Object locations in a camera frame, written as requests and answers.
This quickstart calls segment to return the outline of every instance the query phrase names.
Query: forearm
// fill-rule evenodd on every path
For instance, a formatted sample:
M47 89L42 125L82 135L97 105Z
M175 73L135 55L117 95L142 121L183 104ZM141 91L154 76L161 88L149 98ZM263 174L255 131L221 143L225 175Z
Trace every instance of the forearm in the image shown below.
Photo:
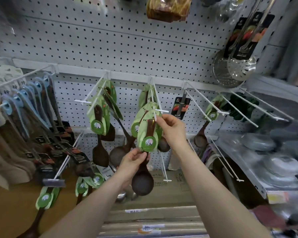
M271 237L268 230L216 179L188 147L176 150L210 237Z
M96 237L106 219L117 195L121 191L122 180L114 175L99 189L91 193L41 238Z

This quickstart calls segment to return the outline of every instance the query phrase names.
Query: brown packaged item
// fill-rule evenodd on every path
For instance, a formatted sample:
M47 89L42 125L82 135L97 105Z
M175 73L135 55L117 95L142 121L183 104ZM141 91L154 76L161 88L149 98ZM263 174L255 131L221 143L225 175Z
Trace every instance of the brown packaged item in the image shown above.
M191 0L148 0L147 17L160 21L185 21Z

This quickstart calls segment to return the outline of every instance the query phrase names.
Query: metal handle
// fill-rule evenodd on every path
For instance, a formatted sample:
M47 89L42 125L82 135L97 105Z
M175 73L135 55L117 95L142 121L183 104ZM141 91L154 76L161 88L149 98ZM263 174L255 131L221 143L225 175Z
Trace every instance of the metal handle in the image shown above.
M231 52L231 55L233 55L233 53L235 53L236 51L236 47L237 47L237 44L240 42L240 40L242 39L243 37L243 34L244 32L246 31L246 28L247 26L249 25L250 23L250 20L253 19L253 16L255 15L255 12L257 10L257 7L259 5L259 3L261 2L261 0L257 0L256 3L254 4L254 6L252 7L252 10L250 12L250 15L248 16L239 36L237 37L237 39L235 40L234 44L232 46L229 47L228 51Z
M271 8L273 7L274 3L276 0L271 0L268 7L266 8L261 20L259 21L258 25L255 27L255 29L253 30L250 38L247 40L246 44L244 44L243 46L240 47L239 52L241 53L247 53L249 51L248 45L250 44L250 42L254 39L255 35L258 33L259 29L262 27L263 22L265 21L268 13L270 12Z

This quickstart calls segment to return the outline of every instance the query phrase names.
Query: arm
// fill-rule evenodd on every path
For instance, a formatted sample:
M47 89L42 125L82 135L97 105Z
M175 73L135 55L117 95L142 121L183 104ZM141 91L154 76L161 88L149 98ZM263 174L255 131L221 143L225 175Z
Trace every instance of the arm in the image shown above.
M271 238L269 231L206 168L187 143L185 124L172 115L157 117L179 156L201 220L210 237Z
M117 172L40 238L97 237L119 192L130 184L147 154L133 149L123 157Z

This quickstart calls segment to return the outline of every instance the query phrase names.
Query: hand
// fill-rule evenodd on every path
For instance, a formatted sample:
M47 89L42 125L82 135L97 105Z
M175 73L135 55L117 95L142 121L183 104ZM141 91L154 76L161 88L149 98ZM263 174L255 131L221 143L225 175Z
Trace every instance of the hand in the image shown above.
M150 154L147 156L147 153L140 151L139 148L134 148L123 157L115 173L115 175L119 176L119 179L122 181L122 188L126 188L131 184L131 180L139 169L139 165L146 159L146 157L147 160L149 160Z
M162 118L157 116L157 123L171 148L176 149L187 144L186 125L181 120L173 115L163 114Z

